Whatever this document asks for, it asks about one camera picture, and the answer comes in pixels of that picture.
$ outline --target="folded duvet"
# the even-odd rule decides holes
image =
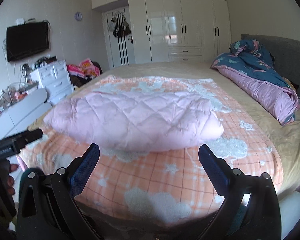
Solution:
[[[224,129],[197,93],[93,92],[57,104],[44,122],[80,142],[133,152],[168,151],[217,139]]]
[[[231,44],[230,53],[219,55],[211,68],[218,69],[246,91],[281,125],[294,121],[297,94],[274,70],[271,54],[258,41]]]

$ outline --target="beige bedsheet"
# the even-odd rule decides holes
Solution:
[[[211,70],[210,64],[198,63],[149,63],[122,66],[107,71],[100,77],[86,84],[71,95],[74,96],[81,89],[89,86],[107,75],[122,78],[142,76],[164,76],[189,79],[212,78],[224,91],[236,99],[259,127],[269,136],[276,147],[283,166],[283,184],[279,198],[300,185],[300,111],[296,113],[296,120],[292,124],[282,127],[258,102],[241,90],[231,80],[222,76],[218,71]],[[37,128],[43,120],[39,118],[30,129]]]

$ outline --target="tv screen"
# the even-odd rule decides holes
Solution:
[[[8,27],[6,44],[8,62],[49,49],[48,23],[35,22]]]

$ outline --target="plaid pattern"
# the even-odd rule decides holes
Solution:
[[[139,83],[146,83],[156,91],[154,84],[162,84],[165,92],[207,89],[218,98],[230,113],[216,112],[225,129],[225,138],[237,138],[246,142],[248,154],[245,158],[225,158],[233,168],[241,169],[245,174],[260,176],[268,172],[278,191],[282,184],[283,172],[280,157],[273,143],[258,127],[254,120],[245,112],[242,106],[228,96],[215,82],[205,80],[172,79],[164,77],[143,77],[121,79],[108,76],[100,82],[81,91],[75,97],[82,97],[91,91],[111,84],[113,92],[141,90]],[[250,128],[240,127],[241,122],[250,124]],[[74,139],[49,127],[41,127],[47,140],[38,143],[34,148],[25,148],[20,156],[28,167],[40,167],[45,173],[53,173],[60,167],[57,161],[65,156],[72,158],[81,156],[89,147],[88,144],[76,142]],[[178,223],[204,217],[216,211],[222,197],[218,196],[207,174],[198,159],[198,147],[173,150],[167,152],[150,152],[140,155],[135,160],[124,162],[116,155],[104,155],[90,176],[82,194],[76,200],[100,212],[121,219],[133,219],[129,212],[124,194],[127,190],[138,187],[149,194],[157,192],[170,193],[177,203],[185,203],[191,207],[191,215],[180,219]],[[168,172],[167,165],[173,164],[174,171]]]

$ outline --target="orange plaid blanket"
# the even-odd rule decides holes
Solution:
[[[273,143],[242,106],[211,79],[108,76],[75,97],[83,97],[91,91],[182,90],[200,93],[211,100],[225,129],[221,138],[207,142],[214,154],[245,174],[260,176],[268,172],[278,191],[283,173]],[[49,127],[41,128],[42,139],[29,144],[20,154],[28,167],[40,167],[46,174],[53,173],[59,167],[67,167],[89,147]],[[217,195],[202,168],[198,149],[199,146],[168,152],[101,152],[85,189],[75,199],[116,218],[150,218],[163,226],[204,217],[220,207],[223,197]]]

